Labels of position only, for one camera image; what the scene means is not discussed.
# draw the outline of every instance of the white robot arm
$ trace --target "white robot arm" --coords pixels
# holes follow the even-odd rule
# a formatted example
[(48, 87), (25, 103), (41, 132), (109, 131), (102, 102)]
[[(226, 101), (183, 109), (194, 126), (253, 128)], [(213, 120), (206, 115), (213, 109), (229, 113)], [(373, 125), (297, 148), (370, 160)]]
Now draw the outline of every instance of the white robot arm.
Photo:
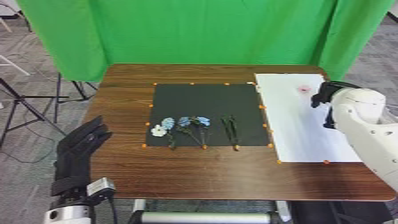
[(386, 96), (347, 83), (325, 82), (313, 107), (320, 102), (331, 102), (325, 127), (345, 133), (364, 165), (398, 191), (398, 118), (386, 108)]

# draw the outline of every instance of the white wall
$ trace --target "white wall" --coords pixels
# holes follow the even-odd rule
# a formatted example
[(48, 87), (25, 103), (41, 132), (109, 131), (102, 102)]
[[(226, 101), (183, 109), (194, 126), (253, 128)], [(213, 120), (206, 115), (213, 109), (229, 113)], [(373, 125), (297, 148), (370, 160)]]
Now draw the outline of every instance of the white wall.
[(395, 5), (393, 8), (389, 10), (389, 12), (395, 14), (395, 16), (398, 17), (398, 0), (395, 1)]
[[(0, 2), (4, 2), (16, 11), (22, 10), (14, 0), (0, 0)], [(13, 10), (6, 6), (0, 5), (0, 16), (13, 16), (13, 15), (14, 15)]]

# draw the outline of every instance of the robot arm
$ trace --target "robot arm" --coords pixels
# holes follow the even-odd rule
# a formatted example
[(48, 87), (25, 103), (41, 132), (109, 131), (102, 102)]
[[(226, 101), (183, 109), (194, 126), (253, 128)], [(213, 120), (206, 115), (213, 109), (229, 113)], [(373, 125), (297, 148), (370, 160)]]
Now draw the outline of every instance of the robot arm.
[(91, 183), (91, 155), (110, 136), (103, 119), (98, 117), (59, 142), (52, 184), (52, 196), (57, 200), (45, 214), (45, 224), (91, 224), (94, 206), (105, 199), (112, 199), (112, 181), (102, 178)]
[(313, 107), (331, 102), (325, 127), (347, 136), (370, 170), (398, 191), (398, 119), (386, 109), (386, 96), (341, 82), (325, 82)]

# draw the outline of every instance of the black mat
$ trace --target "black mat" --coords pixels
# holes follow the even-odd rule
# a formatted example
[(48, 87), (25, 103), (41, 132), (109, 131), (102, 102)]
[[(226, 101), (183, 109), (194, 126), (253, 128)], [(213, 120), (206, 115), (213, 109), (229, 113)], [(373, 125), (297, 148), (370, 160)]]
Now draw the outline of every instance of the black mat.
[[(148, 128), (146, 144), (167, 146), (167, 137), (153, 137), (151, 128), (162, 123), (164, 118), (203, 116), (210, 118), (210, 146), (229, 146), (226, 129), (221, 118), (233, 115), (238, 123), (238, 138), (242, 146), (265, 146), (269, 134), (263, 128), (263, 114), (260, 110), (260, 97), (256, 87), (249, 84), (237, 85), (185, 85), (158, 84), (155, 87), (151, 126)], [(192, 138), (173, 129), (178, 146), (196, 146)]]

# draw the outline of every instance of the blue flower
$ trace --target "blue flower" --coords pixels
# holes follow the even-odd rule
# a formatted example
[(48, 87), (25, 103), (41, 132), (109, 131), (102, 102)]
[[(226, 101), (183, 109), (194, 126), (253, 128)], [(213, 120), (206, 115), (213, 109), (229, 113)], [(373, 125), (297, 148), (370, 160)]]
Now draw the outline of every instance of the blue flower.
[(210, 119), (206, 117), (197, 117), (197, 121), (203, 125), (210, 126)]
[(165, 128), (165, 130), (171, 130), (174, 127), (174, 119), (171, 117), (167, 117), (162, 121), (162, 127)]
[(181, 117), (180, 121), (178, 121), (178, 124), (180, 124), (181, 127), (187, 127), (190, 125), (190, 118), (189, 117)]

